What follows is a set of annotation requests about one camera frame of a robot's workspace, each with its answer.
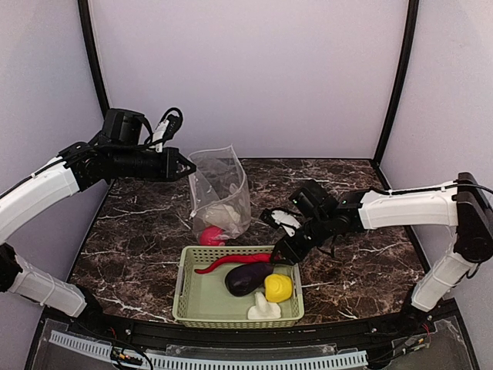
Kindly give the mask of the red chili pepper toy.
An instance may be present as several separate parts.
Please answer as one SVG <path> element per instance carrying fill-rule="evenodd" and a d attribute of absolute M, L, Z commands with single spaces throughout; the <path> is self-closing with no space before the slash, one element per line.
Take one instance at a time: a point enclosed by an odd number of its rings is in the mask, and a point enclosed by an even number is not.
<path fill-rule="evenodd" d="M 269 263 L 270 256 L 271 254 L 268 253 L 248 254 L 248 255 L 241 255 L 241 254 L 227 255 L 217 259 L 208 267 L 202 269 L 195 269 L 194 272 L 197 274 L 209 274 L 224 264 L 254 264 L 257 262 Z"/>

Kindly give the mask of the yellow bell pepper toy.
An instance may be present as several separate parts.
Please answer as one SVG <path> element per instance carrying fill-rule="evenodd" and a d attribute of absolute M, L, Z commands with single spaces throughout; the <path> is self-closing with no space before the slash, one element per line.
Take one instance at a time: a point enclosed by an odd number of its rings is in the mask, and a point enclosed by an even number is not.
<path fill-rule="evenodd" d="M 284 274 L 270 274 L 264 280 L 265 297 L 269 302 L 280 303 L 290 299 L 293 282 Z"/>

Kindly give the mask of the purple eggplant toy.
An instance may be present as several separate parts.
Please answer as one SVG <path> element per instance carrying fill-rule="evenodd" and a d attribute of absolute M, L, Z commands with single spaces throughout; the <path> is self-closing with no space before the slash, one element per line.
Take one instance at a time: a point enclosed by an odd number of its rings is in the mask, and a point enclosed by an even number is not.
<path fill-rule="evenodd" d="M 226 289 L 235 297 L 248 295 L 260 287 L 273 270 L 272 264 L 261 262 L 235 267 L 225 277 Z"/>

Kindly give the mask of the white mushroom toy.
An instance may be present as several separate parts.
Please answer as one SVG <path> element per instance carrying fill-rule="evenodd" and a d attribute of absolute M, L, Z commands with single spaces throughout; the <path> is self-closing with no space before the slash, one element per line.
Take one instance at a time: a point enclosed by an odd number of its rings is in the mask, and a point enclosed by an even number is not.
<path fill-rule="evenodd" d="M 255 305 L 247 312 L 248 320 L 271 321 L 281 318 L 281 309 L 278 303 L 269 302 L 262 292 L 254 295 Z"/>

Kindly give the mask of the clear zip top bag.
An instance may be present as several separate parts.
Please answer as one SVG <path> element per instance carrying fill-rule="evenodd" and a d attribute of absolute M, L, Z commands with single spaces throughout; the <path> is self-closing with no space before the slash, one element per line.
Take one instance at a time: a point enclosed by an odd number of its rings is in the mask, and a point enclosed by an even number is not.
<path fill-rule="evenodd" d="M 208 224 L 196 214 L 212 204 L 227 204 L 240 213 L 240 232 L 223 231 L 223 239 L 236 239 L 244 234 L 252 220 L 250 191 L 246 172 L 232 146 L 219 149 L 199 150 L 189 155 L 196 164 L 196 172 L 189 175 L 193 233 L 197 238 Z"/>

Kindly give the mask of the white cauliflower toy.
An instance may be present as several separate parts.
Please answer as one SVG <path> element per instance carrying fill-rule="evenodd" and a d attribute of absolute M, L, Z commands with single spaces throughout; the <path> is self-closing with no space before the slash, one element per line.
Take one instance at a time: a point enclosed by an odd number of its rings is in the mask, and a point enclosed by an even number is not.
<path fill-rule="evenodd" d="M 196 216 L 205 224 L 218 227 L 230 234 L 240 232 L 240 213 L 230 205 L 212 204 L 198 212 Z"/>

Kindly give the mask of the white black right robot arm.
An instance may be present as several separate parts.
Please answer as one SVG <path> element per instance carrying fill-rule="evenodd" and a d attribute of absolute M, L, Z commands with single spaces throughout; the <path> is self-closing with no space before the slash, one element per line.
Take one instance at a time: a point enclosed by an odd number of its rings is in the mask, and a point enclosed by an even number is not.
<path fill-rule="evenodd" d="M 271 261 L 301 262 L 315 247 L 340 235 L 362 233 L 384 227 L 442 225 L 455 229 L 455 238 L 445 255 L 411 291 L 414 311 L 429 312 L 464 276 L 492 257 L 492 207 L 483 187 L 470 173 L 456 180 L 406 190 L 355 190 L 340 199 L 330 195 L 317 181 L 308 180 L 290 202 L 304 217 L 300 223 L 293 211 L 266 209 L 263 222 L 282 227 L 286 234 L 274 245 Z"/>

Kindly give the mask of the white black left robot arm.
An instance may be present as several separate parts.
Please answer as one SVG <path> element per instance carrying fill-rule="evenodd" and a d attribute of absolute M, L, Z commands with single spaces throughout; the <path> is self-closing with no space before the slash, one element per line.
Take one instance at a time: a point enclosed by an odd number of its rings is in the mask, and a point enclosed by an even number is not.
<path fill-rule="evenodd" d="M 153 129 L 144 114 L 109 109 L 101 130 L 88 142 L 61 150 L 46 165 L 1 195 L 1 290 L 48 306 L 72 318 L 100 310 L 84 288 L 65 283 L 30 264 L 8 244 L 20 227 L 59 201 L 100 181 L 119 178 L 174 182 L 196 165 L 166 144 L 183 124 L 182 112 L 165 111 Z"/>

